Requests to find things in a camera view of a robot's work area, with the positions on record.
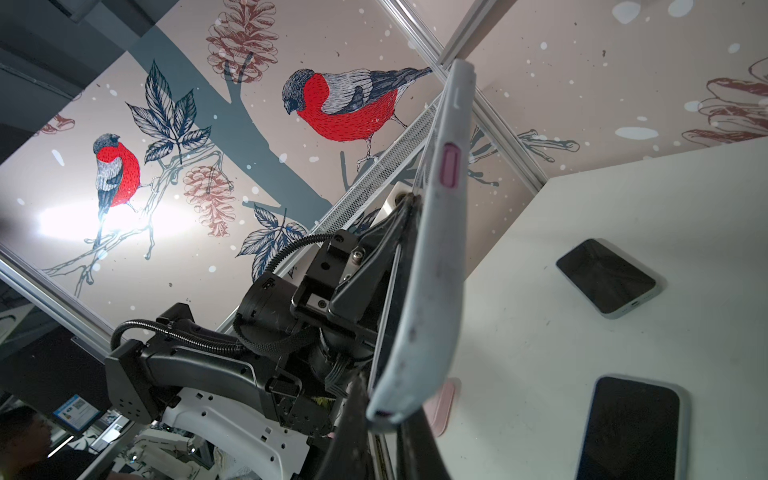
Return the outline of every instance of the bird tail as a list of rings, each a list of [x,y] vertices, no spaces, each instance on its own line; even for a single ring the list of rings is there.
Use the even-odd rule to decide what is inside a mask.
[[[104,229],[104,220],[107,219],[107,212],[109,207],[100,208],[98,211],[98,233],[96,234],[96,240],[94,240],[94,250],[101,245],[101,231]]]
[[[388,94],[390,91],[398,91],[399,95],[418,78],[432,73],[430,67],[417,70],[416,68],[403,68],[402,70],[372,71],[371,92],[368,102],[373,102]]]

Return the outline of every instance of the pink pad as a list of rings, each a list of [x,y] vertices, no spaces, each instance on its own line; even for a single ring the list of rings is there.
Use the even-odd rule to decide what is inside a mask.
[[[448,427],[448,417],[451,413],[457,381],[458,379],[448,379],[435,396],[424,403],[424,413],[435,437],[442,435]]]

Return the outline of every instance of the tree trunk illustration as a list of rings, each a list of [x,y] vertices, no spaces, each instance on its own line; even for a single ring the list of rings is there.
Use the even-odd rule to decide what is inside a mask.
[[[137,41],[129,53],[147,72],[151,70],[153,61],[157,63],[174,90],[194,89],[200,118],[217,116],[210,139],[244,174],[262,186],[280,207],[257,205],[276,213],[287,208],[294,220],[307,226],[314,225],[331,207],[328,200],[315,192],[290,167],[280,163],[270,150],[269,143],[253,124],[240,98],[242,83],[227,82],[232,103],[227,102],[157,26]],[[248,164],[252,165],[251,169],[246,168]]]

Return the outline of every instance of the bird mural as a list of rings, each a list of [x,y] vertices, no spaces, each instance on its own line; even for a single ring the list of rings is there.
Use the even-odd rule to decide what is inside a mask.
[[[94,250],[101,245],[101,230],[112,207],[127,204],[140,186],[139,161],[115,134],[103,134],[94,142],[99,228]]]
[[[371,138],[388,120],[406,127],[395,115],[395,105],[406,89],[432,70],[403,68],[370,71],[364,68],[346,73],[316,73],[304,68],[295,71],[283,86],[286,112],[296,112],[318,134],[333,141],[365,140],[365,158],[371,156]]]

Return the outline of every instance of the mesh panel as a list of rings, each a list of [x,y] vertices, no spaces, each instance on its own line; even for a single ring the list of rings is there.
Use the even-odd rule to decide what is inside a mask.
[[[392,182],[397,174],[417,155],[435,120],[438,96],[406,131],[386,149],[382,156],[366,170],[351,188],[315,225],[311,233],[335,232],[347,229]]]

